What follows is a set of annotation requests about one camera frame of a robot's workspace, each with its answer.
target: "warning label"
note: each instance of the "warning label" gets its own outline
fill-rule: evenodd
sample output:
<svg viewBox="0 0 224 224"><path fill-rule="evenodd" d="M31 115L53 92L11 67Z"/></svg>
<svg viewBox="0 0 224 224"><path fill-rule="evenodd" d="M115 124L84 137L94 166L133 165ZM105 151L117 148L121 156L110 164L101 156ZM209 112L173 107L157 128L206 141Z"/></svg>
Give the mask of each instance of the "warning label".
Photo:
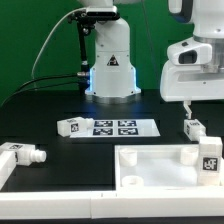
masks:
<svg viewBox="0 0 224 224"><path fill-rule="evenodd" d="M107 63L108 66L119 66L116 57L113 55L110 61Z"/></svg>

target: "black table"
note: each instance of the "black table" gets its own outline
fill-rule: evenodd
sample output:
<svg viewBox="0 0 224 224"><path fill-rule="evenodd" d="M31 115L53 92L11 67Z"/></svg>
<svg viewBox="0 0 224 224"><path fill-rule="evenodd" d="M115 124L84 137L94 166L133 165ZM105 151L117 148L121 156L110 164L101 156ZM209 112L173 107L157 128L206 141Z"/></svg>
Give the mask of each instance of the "black table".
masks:
<svg viewBox="0 0 224 224"><path fill-rule="evenodd" d="M208 136L224 138L224 104L194 102L193 118L207 127ZM87 102L78 91L27 92L12 98L0 110L0 144L35 144L47 151L47 161L18 166L3 192L114 190L114 146L191 144L183 133L186 112L182 103L166 103L159 91L144 91L141 100L104 105ZM72 117L94 119L154 119L161 137L63 138L57 121ZM40 223L5 221L4 223ZM223 223L224 217L144 218L103 220L42 220L42 223Z"/></svg>

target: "blue light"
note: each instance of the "blue light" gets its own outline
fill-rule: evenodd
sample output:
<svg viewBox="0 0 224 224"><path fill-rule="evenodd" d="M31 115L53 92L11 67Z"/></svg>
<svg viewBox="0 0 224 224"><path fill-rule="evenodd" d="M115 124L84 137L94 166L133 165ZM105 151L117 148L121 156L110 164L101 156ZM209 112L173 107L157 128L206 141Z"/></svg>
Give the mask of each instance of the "blue light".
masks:
<svg viewBox="0 0 224 224"><path fill-rule="evenodd" d="M89 91L93 91L93 69L89 71Z"/></svg>
<svg viewBox="0 0 224 224"><path fill-rule="evenodd" d="M135 91L137 91L137 81L136 81L136 68L134 68L134 85L135 85Z"/></svg>

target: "cable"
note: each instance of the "cable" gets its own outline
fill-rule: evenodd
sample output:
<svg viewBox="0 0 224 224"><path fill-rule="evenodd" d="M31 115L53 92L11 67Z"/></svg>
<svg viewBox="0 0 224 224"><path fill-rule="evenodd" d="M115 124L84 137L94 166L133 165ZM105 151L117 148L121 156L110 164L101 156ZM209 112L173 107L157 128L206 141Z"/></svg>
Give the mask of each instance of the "cable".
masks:
<svg viewBox="0 0 224 224"><path fill-rule="evenodd" d="M40 78L36 78L36 79L33 79L33 80L30 80L26 83L24 83L22 86L20 86L15 92L19 92L21 91L22 89L24 89L26 86L32 84L32 83L35 83L35 82L40 82L40 81L43 81L43 80L50 80L50 79L65 79L65 78L71 78L71 77L77 77L77 74L68 74L68 75L55 75L55 76L43 76L43 77L40 77Z"/></svg>
<svg viewBox="0 0 224 224"><path fill-rule="evenodd" d="M24 92L28 92L28 91L32 91L32 90L46 89L46 88L51 88L51 87L56 87L56 86L63 86L63 85L69 85L69 84L80 84L80 83L82 83L82 82L65 82L65 83L60 83L60 84L55 84L55 85L47 85L47 86L41 86L41 87L20 90L20 91L14 92L12 95L7 97L1 104L1 107L3 107L10 99L12 99L14 96L16 96L20 93L24 93Z"/></svg>
<svg viewBox="0 0 224 224"><path fill-rule="evenodd" d="M149 47L150 47L150 51L151 51L151 61L152 61L152 65L153 65L153 69L154 69L154 72L155 72L155 77L156 77L156 84L157 84L157 87L159 87L159 71L158 71L158 68L157 68L157 63L156 63L156 54L155 54L155 49L154 49L154 46L153 46L153 41L152 41L152 36L151 36L151 32L150 32L150 29L149 29L149 20L148 20L148 16L147 16L147 13L146 13L146 6L145 6L145 2L144 0L141 0L142 2L142 8L143 8L143 13L144 13L144 18L145 18L145 24L146 24L146 31L147 31L147 37L148 37L148 41L149 41Z"/></svg>
<svg viewBox="0 0 224 224"><path fill-rule="evenodd" d="M80 9L75 9L69 13L67 13L64 17L62 17L59 22L54 26L54 28L51 30L50 34L48 35L47 39L45 40L35 62L34 62L34 65L33 65L33 68L32 68L32 73L31 73L31 78L32 79L35 79L35 69L36 69L36 66L37 66L37 63L39 62L40 60L40 57L42 56L44 50L45 50L45 47L47 46L49 40L51 39L51 36L53 35L53 33L55 32L55 30L58 28L58 26L63 22L64 19L66 19L68 16L72 15L73 13L77 12L77 11L82 11L82 10L85 10L86 8L80 8Z"/></svg>

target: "white robot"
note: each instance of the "white robot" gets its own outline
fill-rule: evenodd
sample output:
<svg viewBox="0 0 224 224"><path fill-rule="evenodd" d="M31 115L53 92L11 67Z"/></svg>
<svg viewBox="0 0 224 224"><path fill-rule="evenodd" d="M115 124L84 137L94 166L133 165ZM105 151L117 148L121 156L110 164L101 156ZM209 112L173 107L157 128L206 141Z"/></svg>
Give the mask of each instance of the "white robot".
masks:
<svg viewBox="0 0 224 224"><path fill-rule="evenodd" d="M168 48L161 78L165 101L224 99L224 1L169 0L182 23L194 23L193 37Z"/></svg>
<svg viewBox="0 0 224 224"><path fill-rule="evenodd" d="M130 28L125 20L118 17L117 8L113 5L138 1L80 0L87 7L89 18L98 17L94 24L96 61L90 69L90 86L85 91L87 99L114 104L126 103L140 95L141 90L136 86L136 69L130 63ZM100 16L115 19L99 19Z"/></svg>

